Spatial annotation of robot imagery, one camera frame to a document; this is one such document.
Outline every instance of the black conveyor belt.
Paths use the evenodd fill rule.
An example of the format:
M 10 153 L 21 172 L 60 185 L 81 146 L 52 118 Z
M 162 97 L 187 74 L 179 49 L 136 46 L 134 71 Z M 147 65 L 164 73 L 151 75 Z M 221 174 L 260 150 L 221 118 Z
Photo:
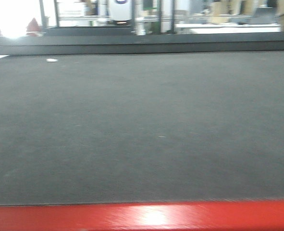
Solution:
M 0 205 L 265 198 L 284 51 L 0 60 Z

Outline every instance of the red metal frame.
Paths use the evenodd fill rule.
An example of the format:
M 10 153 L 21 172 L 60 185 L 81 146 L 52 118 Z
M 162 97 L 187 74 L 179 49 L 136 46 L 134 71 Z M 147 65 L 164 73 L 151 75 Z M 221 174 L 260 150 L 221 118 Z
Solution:
M 284 231 L 284 201 L 1 206 L 0 231 Z

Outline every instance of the metal frame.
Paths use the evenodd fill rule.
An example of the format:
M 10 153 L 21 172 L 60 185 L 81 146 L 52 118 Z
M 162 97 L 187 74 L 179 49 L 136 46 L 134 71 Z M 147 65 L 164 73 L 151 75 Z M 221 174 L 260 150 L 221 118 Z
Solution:
M 46 30 L 45 37 L 50 36 L 122 36 L 131 35 L 134 31 L 131 26 L 79 26 L 53 27 Z
M 46 29 L 47 29 L 47 21 L 46 21 L 46 14 L 45 14 L 43 0 L 39 0 L 39 6 L 40 6 L 40 16 L 41 16 L 42 32 L 45 32 Z
M 54 1 L 54 11 L 55 11 L 55 19 L 56 19 L 56 27 L 60 27 L 60 15 L 59 15 L 59 5 L 57 0 Z
M 282 51 L 284 32 L 150 36 L 0 37 L 0 54 L 106 54 Z
M 61 21 L 95 21 L 98 20 L 99 18 L 101 18 L 102 16 L 98 16 L 98 15 L 89 15 L 89 16 L 81 16 L 81 17 L 60 17 Z M 231 15 L 231 16 L 227 16 L 227 15 L 223 15 L 222 17 L 229 17 L 231 19 L 249 19 L 252 16 L 250 15 Z M 208 16 L 190 16 L 188 17 L 189 20 L 206 20 L 208 19 Z M 158 17 L 154 17 L 154 16 L 145 16 L 144 17 L 144 22 L 157 22 L 158 21 Z M 163 17 L 162 21 L 170 21 L 172 18 L 170 17 Z M 175 18 L 175 21 L 183 21 L 186 18 L 182 18 L 182 17 L 177 17 Z
M 132 29 L 132 33 L 135 34 L 136 33 L 136 1 L 132 0 L 131 1 L 131 29 Z
M 172 0 L 172 22 L 171 22 L 171 34 L 175 34 L 175 8 L 176 0 Z
M 158 7 L 158 22 L 159 22 L 159 28 L 158 28 L 158 31 L 159 31 L 159 35 L 161 34 L 161 30 L 162 30 L 162 0 L 158 0 L 157 4 L 159 4 L 159 7 Z
M 284 231 L 284 200 L 1 206 L 8 231 Z

